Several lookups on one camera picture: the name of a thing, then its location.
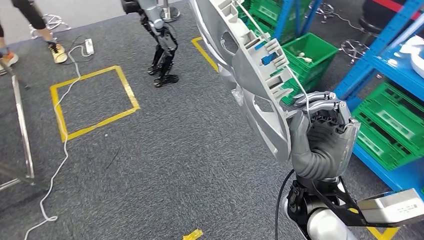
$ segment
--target person's leg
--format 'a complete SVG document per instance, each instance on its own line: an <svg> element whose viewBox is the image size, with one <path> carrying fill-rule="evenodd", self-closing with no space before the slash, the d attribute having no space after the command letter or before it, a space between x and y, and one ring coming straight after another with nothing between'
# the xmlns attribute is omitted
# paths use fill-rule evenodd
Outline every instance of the person's leg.
<svg viewBox="0 0 424 240"><path fill-rule="evenodd" d="M59 64L68 59L63 46L52 37L49 29L46 27L44 19L37 9L29 2L29 0L11 0L13 6L18 8L28 22L34 27L38 33L47 42L48 48L51 50L54 62Z"/></svg>
<svg viewBox="0 0 424 240"><path fill-rule="evenodd" d="M18 55L9 51L9 49L7 48L5 42L5 32L3 31L3 27L0 24L0 61L3 61L4 64L10 67L15 64L18 59ZM6 73L6 70L4 70L3 67L0 65L0 75L4 75Z"/></svg>

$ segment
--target white cable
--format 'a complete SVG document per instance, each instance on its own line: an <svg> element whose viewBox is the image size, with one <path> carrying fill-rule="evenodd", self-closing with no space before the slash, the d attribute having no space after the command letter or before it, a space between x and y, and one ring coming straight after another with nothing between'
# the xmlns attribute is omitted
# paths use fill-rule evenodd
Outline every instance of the white cable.
<svg viewBox="0 0 424 240"><path fill-rule="evenodd" d="M260 32L260 34L262 35L262 37L265 39L265 41L267 43L270 42L270 39L268 37L265 36L264 31L262 31L262 29L259 27L259 25L256 23L256 21L253 19L253 17L250 15L250 13L246 10L246 8L244 6L242 6L241 3L239 3L236 0L233 0L233 2L235 2L240 8L241 10L246 14L246 16L249 18L249 20L253 23L253 25L256 27L256 29Z"/></svg>
<svg viewBox="0 0 424 240"><path fill-rule="evenodd" d="M81 74L80 74L80 68L78 67L78 63L75 61L75 59L72 57L72 55L71 55L71 53L72 53L72 51L74 51L75 49L77 49L77 48L81 48L81 55L83 56L83 57L89 57L89 56L91 56L92 54L87 54L87 55L85 55L84 54L84 47L82 46L82 45L78 45L78 46L76 46L76 47L74 47L74 48L72 48L68 53L67 53L67 55L69 56L69 58L71 59L71 61L73 62L73 64L75 65L75 69L76 69L76 74L78 75L78 78L74 81L74 82L72 82L72 84L68 87L68 89L67 89L67 91L65 92L65 94L60 98L60 100L59 100L59 102L57 102L56 103L56 105L54 106L54 112L56 113L56 118L57 118L57 120L59 121L59 129L60 129L60 132L65 136L65 141L64 141L64 144L63 144L63 151L64 151L64 153L65 153L65 158L63 159L63 161L62 161L62 163L59 165L59 167L57 168L57 170L56 170L56 172L53 174L53 176L50 178L50 188L48 189L48 192L47 192L47 194L41 199L41 201L40 201L40 203L39 203L39 205L40 205L40 209L41 209L41 213L42 213L42 215L43 215L43 217L44 217L44 221L43 222L41 222L41 223L39 223L39 224L37 224L37 225L35 225L35 226L33 226L33 227L31 227L30 229L28 229L28 231L26 231L26 234L25 234L25 238L24 238L24 240L27 240L27 238L28 238L28 234L32 231L32 230L34 230L34 229L36 229L36 228L38 228L38 227L40 227L41 225L43 225L43 224L45 224L45 223L47 223L47 222L54 222L54 221L56 221L57 219L58 219L58 216L51 216L51 217L49 217L49 216L47 216L47 214L46 214L46 211L44 210L44 206L43 206L43 202L44 202L44 200L46 200L47 199L47 197L50 195L50 193L52 192L52 189L53 189L53 180L55 179L55 177L56 177L56 175L59 173L59 171L61 170L61 168L62 168L62 166L65 164L65 162L66 162L66 160L68 160L68 157L69 157L69 154L68 154L68 150L67 150L67 143L68 143L68 134L65 132L65 130L63 129L63 122L62 122L62 120L61 120L61 118L59 117L59 114L58 114L58 111L57 111L57 107L59 106L59 104L61 104L61 102L62 102L62 100L64 99L64 97L70 92L70 90L71 90L71 88L72 88L72 86L76 83L76 82L78 82L80 79L81 79Z"/></svg>
<svg viewBox="0 0 424 240"><path fill-rule="evenodd" d="M353 29L356 29L356 30L359 30L359 31L363 32L362 28L359 28L359 27L357 27L357 26L352 25L352 23L351 23L351 21L350 21L350 20L348 20L348 19L345 19L345 18L341 17L338 13L333 12L332 14L336 15L339 19L341 19L341 20L343 20L343 21L346 21L346 22L349 24L349 26L350 26L351 28L353 28Z"/></svg>
<svg viewBox="0 0 424 240"><path fill-rule="evenodd" d="M306 113L307 113L307 119L309 120L309 126L312 126L312 122L311 122L311 114L309 113L309 96L306 93L304 87L302 86L301 82L299 81L298 77L295 75L295 73L293 72L293 70L287 65L286 67L288 69L288 71L290 72L290 75L294 78L294 80L296 81L297 85L299 85L300 90L302 90L302 93L305 95L306 98Z"/></svg>

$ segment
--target floor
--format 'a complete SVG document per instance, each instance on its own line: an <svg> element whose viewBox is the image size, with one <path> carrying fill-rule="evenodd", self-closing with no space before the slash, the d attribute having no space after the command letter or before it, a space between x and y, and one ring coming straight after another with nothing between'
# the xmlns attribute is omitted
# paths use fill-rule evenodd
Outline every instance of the floor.
<svg viewBox="0 0 424 240"><path fill-rule="evenodd" d="M346 18L357 18L357 3L328 2L346 10ZM44 204L58 220L37 228L29 239L181 239L197 228L205 240L273 238L275 201L291 164L276 162L256 140L219 76L191 43L199 33L187 2L174 6L182 17L172 23L179 42L173 73L181 80L161 89L146 73L155 43L136 15L57 34L67 48L78 36L92 38L96 54L80 63L81 73L120 66L140 109L69 141L70 158ZM360 35L337 18L325 27L316 20L311 30L335 46ZM64 157L50 86L75 78L75 68L54 65L41 40L10 47L20 55L15 72L31 84L22 91L23 106L35 172L46 181ZM317 90L334 88L348 62L338 53ZM5 162L23 168L10 77L0 81L0 153ZM59 88L59 95L65 90ZM110 71L76 84L61 107L71 133L132 105ZM358 199L388 190L355 156L344 177ZM43 195L23 184L0 192L0 239L23 239L43 220ZM281 240L301 239L283 216L279 230ZM352 231L358 239L375 239L366 229ZM418 240L423 233L423 224L415 224L401 228L394 240Z"/></svg>

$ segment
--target green plastic crate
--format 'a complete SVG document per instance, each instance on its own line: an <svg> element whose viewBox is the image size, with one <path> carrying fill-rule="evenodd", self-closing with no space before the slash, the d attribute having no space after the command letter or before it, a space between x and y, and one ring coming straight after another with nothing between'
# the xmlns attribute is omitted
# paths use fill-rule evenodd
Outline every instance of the green plastic crate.
<svg viewBox="0 0 424 240"><path fill-rule="evenodd" d="M302 25L304 16L308 13L309 10L309 0L301 0L300 1L300 25ZM277 27L278 18L281 11L281 1L274 0L253 0L250 5L249 13L261 21L263 24L269 26L272 29L272 34L274 35L274 30ZM285 21L284 28L282 30L281 37L279 38L279 42L281 44L285 44L290 42L296 37L296 13L295 13L295 4L293 4L291 11L288 15L288 19Z"/></svg>
<svg viewBox="0 0 424 240"><path fill-rule="evenodd" d="M249 11L250 6L251 6L251 2L250 1L244 1L242 5L247 11ZM246 13L244 11L242 11L242 8L239 7L239 6L237 7L237 11L238 11L238 18L246 23L249 20Z"/></svg>
<svg viewBox="0 0 424 240"><path fill-rule="evenodd" d="M257 23L257 25L260 27L260 29L264 32L264 33L269 33L269 35L271 35L271 37L274 35L275 32L275 27L272 26L271 24L267 23L266 21L253 16L253 19L255 20L255 22ZM254 32L254 34L256 36L260 36L261 32L256 28L256 26L252 23L252 21L248 21L247 27L252 30ZM296 34L295 34L295 30L293 31L284 31L283 34L280 37L280 44L283 43L287 43L290 42L291 40L295 39Z"/></svg>
<svg viewBox="0 0 424 240"><path fill-rule="evenodd" d="M387 171L417 159L364 113L355 118L361 122L356 142Z"/></svg>
<svg viewBox="0 0 424 240"><path fill-rule="evenodd" d="M365 113L417 157L424 156L424 107L383 82L353 112Z"/></svg>
<svg viewBox="0 0 424 240"><path fill-rule="evenodd" d="M262 32L264 33L269 33L271 36L274 35L274 29L271 25L267 24L266 22L253 17L253 19L255 20L256 24L260 27L260 29L262 30ZM255 25L252 23L252 21L248 21L247 27L252 30L254 32L254 34L256 36L260 36L261 32L255 27Z"/></svg>
<svg viewBox="0 0 424 240"><path fill-rule="evenodd" d="M290 62L290 68L299 75L298 78L301 83L321 79L339 51L337 47L312 33L296 38L283 45L282 49ZM298 58L300 53L304 53L304 57L312 59L312 62L307 63Z"/></svg>

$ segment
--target yellow tape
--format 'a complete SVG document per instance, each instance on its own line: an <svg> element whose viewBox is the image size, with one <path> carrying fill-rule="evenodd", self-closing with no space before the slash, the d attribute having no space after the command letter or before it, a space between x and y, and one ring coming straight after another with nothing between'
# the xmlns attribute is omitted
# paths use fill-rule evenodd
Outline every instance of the yellow tape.
<svg viewBox="0 0 424 240"><path fill-rule="evenodd" d="M127 78L124 75L124 72L122 71L122 68L120 66L115 66L115 70L118 73L119 79L122 83L123 88L125 89L126 94L129 97L129 101L132 104L132 107L135 110L140 109L139 103L137 102L136 97L134 96L134 92L130 87L130 84L128 84Z"/></svg>
<svg viewBox="0 0 424 240"><path fill-rule="evenodd" d="M96 72L93 72L93 73L89 73L87 75L82 76L80 81L82 81L84 79L92 78L94 76L104 74L106 72L113 71L113 70L115 70L117 72L118 77L119 77L119 79L120 79L120 81L123 85L123 88L125 89L125 92L129 97L132 108L129 109L129 110L126 110L124 112L121 112L121 113L119 113L115 116L109 117L109 118L107 118L107 119L105 119L105 120L103 120L103 121L101 121L101 122L99 122L99 123L97 123L93 126L78 130L78 131L73 132L69 135L68 135L68 130L66 128L65 119L64 119L64 115L63 115L63 112L62 112L61 105L58 104L58 102L59 102L58 88L72 84L78 78L74 78L74 79L71 79L71 80L68 80L68 81L64 81L64 82L55 84L55 85L50 87L51 100L53 102L53 107L55 107L57 105L57 108L56 108L57 115L58 115L58 116L56 116L57 125L59 126L59 129L60 129L60 127L62 127L62 129L64 130L64 133L62 131L60 131L60 138L61 138L62 142L65 141L66 135L68 135L68 140L74 139L74 138L79 137L83 134L86 134L90 131L93 131L96 128L102 127L102 126L109 124L113 121L116 121L116 120L121 119L125 116L128 116L128 115L134 113L136 110L140 109L140 105L137 102L137 99L134 96L133 90L131 89L130 85L128 84L127 78L125 77L124 72L122 71L122 68L120 66L111 66L111 67L108 67L108 68L105 68L105 69L102 69L102 70L99 70L99 71L96 71Z"/></svg>
<svg viewBox="0 0 424 240"><path fill-rule="evenodd" d="M196 229L194 230L192 233L190 233L187 236L183 236L182 240L196 240L198 238L200 238L200 236L203 235L202 230Z"/></svg>
<svg viewBox="0 0 424 240"><path fill-rule="evenodd" d="M200 54L202 54L202 56L206 59L206 61L213 67L213 69L215 69L215 71L218 72L217 64L214 62L214 60L211 59L211 57L205 52L205 50L203 50L203 48L198 43L198 41L200 41L200 40L202 40L201 36L193 38L191 40L191 42L197 48L197 50L200 52Z"/></svg>
<svg viewBox="0 0 424 240"><path fill-rule="evenodd" d="M356 214L359 213L358 210L356 210L355 208L349 208L349 210ZM366 228L378 240L391 240L395 236L395 234L399 231L399 227L386 228L386 230L383 233L381 233L375 227L366 227Z"/></svg>
<svg viewBox="0 0 424 240"><path fill-rule="evenodd" d="M398 231L399 231L399 227L387 228L383 232L379 240L391 240Z"/></svg>
<svg viewBox="0 0 424 240"><path fill-rule="evenodd" d="M58 89L56 85L53 85L50 87L50 94L51 94L51 100L53 101L53 108L57 105L56 121L57 121L57 125L59 126L60 139L62 140L62 142L65 142L65 137L66 135L68 135L68 130L66 128L64 114L62 113L61 105L58 104L59 96L58 96Z"/></svg>

